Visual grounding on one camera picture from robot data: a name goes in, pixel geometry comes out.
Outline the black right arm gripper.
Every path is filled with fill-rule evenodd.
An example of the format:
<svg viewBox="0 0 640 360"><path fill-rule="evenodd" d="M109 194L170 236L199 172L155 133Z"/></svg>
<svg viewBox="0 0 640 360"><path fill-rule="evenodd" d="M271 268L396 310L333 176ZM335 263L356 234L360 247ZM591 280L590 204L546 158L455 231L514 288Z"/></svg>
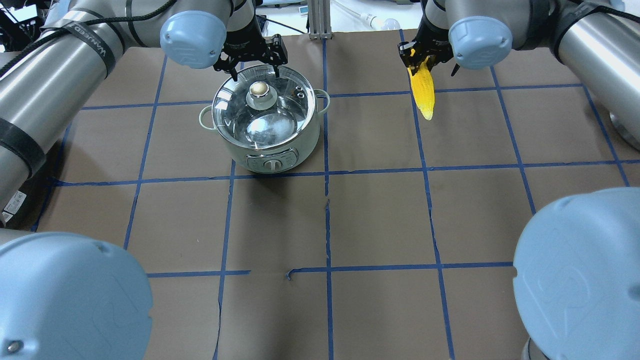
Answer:
<svg viewBox="0 0 640 360"><path fill-rule="evenodd" d="M453 58L449 32L436 26L424 14L412 41L398 43L398 55L405 68L417 68L427 57L430 57L429 68L447 63ZM461 66L454 64L450 77L455 77Z"/></svg>

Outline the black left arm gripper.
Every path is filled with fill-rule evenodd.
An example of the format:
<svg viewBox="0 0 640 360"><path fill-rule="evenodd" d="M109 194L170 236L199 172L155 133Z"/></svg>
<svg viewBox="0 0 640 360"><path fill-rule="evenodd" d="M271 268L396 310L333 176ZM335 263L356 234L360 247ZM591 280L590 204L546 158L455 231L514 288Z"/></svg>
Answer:
<svg viewBox="0 0 640 360"><path fill-rule="evenodd" d="M281 77L279 67L288 64L288 50L281 34L263 36L263 24L262 17L255 14L245 27L227 32L222 46L226 58L221 56L214 63L214 70L237 81L240 62L260 61L272 66L275 78Z"/></svg>

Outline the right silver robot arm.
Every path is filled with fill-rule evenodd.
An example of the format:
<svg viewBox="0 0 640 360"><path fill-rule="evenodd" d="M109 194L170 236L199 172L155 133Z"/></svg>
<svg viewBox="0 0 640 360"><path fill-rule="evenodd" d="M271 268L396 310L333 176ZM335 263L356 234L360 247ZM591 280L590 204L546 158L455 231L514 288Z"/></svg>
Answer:
<svg viewBox="0 0 640 360"><path fill-rule="evenodd" d="M514 264L526 223L559 199L639 185L639 153L622 144L595 92L545 49L496 66L435 68L434 118L418 120L438 292L454 360L516 360L525 326L514 282L544 272L544 290L581 289L566 255Z"/></svg>

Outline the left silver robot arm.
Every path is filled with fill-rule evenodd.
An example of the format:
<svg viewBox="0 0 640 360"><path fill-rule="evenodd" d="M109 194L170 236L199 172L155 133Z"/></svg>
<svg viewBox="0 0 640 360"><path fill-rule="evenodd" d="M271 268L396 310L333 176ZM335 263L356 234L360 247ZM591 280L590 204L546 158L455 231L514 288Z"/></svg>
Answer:
<svg viewBox="0 0 640 360"><path fill-rule="evenodd" d="M311 157L293 172L233 164L198 112L224 76L180 69L159 50L125 55L54 145L38 231L125 248L151 274L146 360L420 360L421 175L398 30L358 32L340 9L325 44L296 35L295 66L340 94L338 48L359 44L367 75L338 96Z"/></svg>

